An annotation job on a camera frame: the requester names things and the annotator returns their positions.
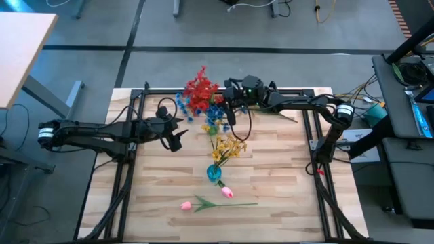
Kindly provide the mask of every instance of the glass vase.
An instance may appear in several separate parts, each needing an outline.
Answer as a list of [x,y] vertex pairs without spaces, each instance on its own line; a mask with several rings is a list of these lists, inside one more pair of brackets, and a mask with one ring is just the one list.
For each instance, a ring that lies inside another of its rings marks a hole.
[[206,169],[206,174],[207,174],[208,179],[210,180],[210,182],[216,183],[222,177],[222,168],[216,167],[215,165],[210,165]]

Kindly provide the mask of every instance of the wooden tabletop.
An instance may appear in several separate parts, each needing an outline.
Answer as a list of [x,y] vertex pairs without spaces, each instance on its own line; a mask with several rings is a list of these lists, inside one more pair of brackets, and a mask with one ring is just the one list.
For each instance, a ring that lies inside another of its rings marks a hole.
[[[130,89],[113,91],[107,123],[128,104],[130,92]],[[315,93],[331,94],[332,90],[315,88]],[[146,96],[144,117],[155,116],[162,97]],[[174,105],[170,101],[163,105],[173,114]],[[213,160],[208,135],[201,130],[204,117],[196,117],[191,124],[180,123],[179,131],[189,131],[182,136],[182,149],[178,152],[164,149],[160,141],[141,144],[124,241],[323,241],[313,177],[304,171],[310,158],[302,113],[293,110],[285,115],[298,123],[284,116],[253,112],[247,152],[241,153],[240,158],[230,159],[222,168],[222,180],[232,189],[233,199],[223,197],[220,189],[206,176],[206,169]],[[329,124],[321,118],[321,125],[326,133]],[[237,115],[234,130],[240,136],[246,134],[247,115]],[[348,159],[342,152],[336,152],[335,157]],[[98,155],[96,165],[108,160],[107,155]],[[367,236],[351,166],[333,161],[330,167],[340,208],[356,229]],[[110,163],[94,173],[79,237],[87,235],[107,210],[115,169],[116,164]],[[181,203],[197,203],[194,195],[220,204],[258,205],[215,207],[199,213],[181,211]],[[328,215],[333,227],[330,208]],[[115,230],[118,219],[115,218]]]
[[11,108],[56,21],[55,14],[0,12],[0,109]]

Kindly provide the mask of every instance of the black metal frame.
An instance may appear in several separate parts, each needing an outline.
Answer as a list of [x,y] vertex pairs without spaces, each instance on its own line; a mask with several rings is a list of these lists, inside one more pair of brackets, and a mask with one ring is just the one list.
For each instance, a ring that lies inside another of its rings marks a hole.
[[[140,92],[140,91],[144,92],[144,90],[142,90],[142,89],[132,90],[132,93],[130,96],[130,105],[131,106],[134,105],[134,100],[138,97],[138,92]],[[140,97],[140,107],[142,107],[142,109],[139,110],[140,115],[142,115],[142,113],[143,113],[144,101],[145,101],[146,95],[176,94],[178,92],[183,92],[183,91],[184,91],[184,89],[149,89],[146,93],[145,92],[143,93],[143,96]],[[313,89],[280,89],[279,92],[281,94],[284,94],[284,95],[297,95],[297,96],[303,96],[305,94],[308,94],[309,96],[315,95]],[[306,129],[307,145],[308,145],[308,149],[310,152],[311,160],[313,160],[313,151],[314,150],[311,150],[311,148],[309,146],[309,140],[313,139],[311,124],[309,121],[308,112],[304,110],[302,112],[302,114],[303,114],[304,127]],[[129,111],[127,114],[127,119],[131,119],[131,118],[132,118],[132,113]],[[323,133],[322,133],[321,124],[319,121],[318,112],[313,112],[313,120],[315,122],[315,129],[317,130],[317,137],[318,137],[318,139],[320,139],[323,137]],[[135,165],[135,158],[130,162],[130,166],[128,168],[127,179],[125,180],[125,184],[127,184],[128,179],[130,179],[130,181],[129,181],[130,183],[132,182],[134,165]],[[312,170],[317,171],[316,163],[312,163],[311,165],[312,165]],[[113,191],[112,191],[112,196],[111,196],[111,206],[116,201],[116,199],[117,199],[116,196],[120,195],[120,193],[118,193],[118,192],[119,192],[119,185],[120,185],[120,181],[121,181],[122,168],[123,168],[123,165],[118,164],[116,174],[115,174],[115,181],[113,184]],[[327,182],[328,192],[329,192],[330,196],[332,197],[333,201],[335,203],[337,203],[336,193],[335,193],[334,186],[332,183],[333,182],[332,172],[330,171],[330,166],[328,164],[325,164],[324,173],[325,173],[325,179]],[[330,232],[329,222],[328,222],[326,205],[324,203],[325,200],[322,197],[322,195],[319,193],[319,189],[318,189],[318,182],[317,182],[318,180],[321,180],[321,179],[314,177],[314,181],[315,181],[315,185],[316,185],[316,189],[317,189],[319,215],[321,217],[321,224],[322,224],[322,228],[323,228],[325,241],[330,241],[330,240],[343,240],[343,241],[345,241],[345,240],[348,240],[349,242],[351,242],[352,240],[344,238],[343,230],[342,230],[342,224],[338,221],[338,218],[336,217],[336,215],[333,212],[332,212],[332,214],[334,217],[334,224],[336,227],[337,237],[336,238],[332,237],[332,234]],[[87,186],[87,192],[89,191],[91,181],[92,181],[92,176],[91,176],[89,184]],[[115,210],[116,210],[117,206],[119,206],[119,204],[113,209],[111,218],[108,221],[108,224],[105,226],[106,232],[104,233],[103,239],[77,239],[79,228],[81,225],[81,220],[82,220],[82,217],[84,214],[84,208],[85,208],[85,203],[86,203],[86,200],[85,200],[83,202],[83,207],[81,210],[80,218],[79,218],[79,221],[77,223],[77,229],[76,229],[76,233],[74,236],[74,240],[71,242],[66,242],[66,243],[68,243],[68,244],[69,243],[122,243],[123,242],[123,234],[125,231],[128,202],[129,202],[129,198],[130,198],[130,189],[131,189],[131,184],[128,185],[125,196],[123,198],[123,204],[122,204],[122,208],[121,208],[121,217],[119,220],[119,229],[118,229],[117,236],[115,238],[111,237],[112,227],[113,227],[113,213],[115,212]]]

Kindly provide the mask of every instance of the wooden desk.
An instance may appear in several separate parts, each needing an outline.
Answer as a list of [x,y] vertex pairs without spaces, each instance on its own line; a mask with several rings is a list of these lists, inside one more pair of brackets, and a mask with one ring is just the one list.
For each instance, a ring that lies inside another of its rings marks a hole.
[[[130,89],[113,91],[107,123],[127,105],[130,92]],[[315,88],[315,93],[332,91]],[[144,117],[155,116],[162,97],[146,96]],[[165,101],[163,105],[174,111],[171,102]],[[299,123],[283,116],[253,112],[248,151],[223,167],[222,179],[233,190],[233,199],[224,198],[220,189],[207,179],[205,171],[213,161],[208,135],[201,130],[203,117],[195,118],[192,124],[186,120],[180,123],[179,131],[189,131],[182,136],[182,149],[178,152],[165,150],[159,141],[141,144],[124,241],[323,241],[313,177],[304,171],[310,158],[302,113],[288,111],[286,116]],[[321,124],[326,132],[328,124],[323,119]],[[248,130],[248,116],[237,115],[234,129],[243,136]],[[335,157],[345,159],[345,154],[337,152]],[[98,155],[96,165],[108,159],[106,155]],[[357,230],[367,236],[351,166],[334,161],[330,167],[339,206]],[[87,235],[107,210],[115,169],[116,164],[111,163],[94,173],[79,237]],[[199,213],[181,211],[182,202],[196,202],[193,195],[215,203],[258,205],[217,207]]]
[[55,14],[0,12],[0,109],[10,109],[23,89],[62,118],[68,116],[83,83],[75,82],[65,103],[29,76],[57,18]]

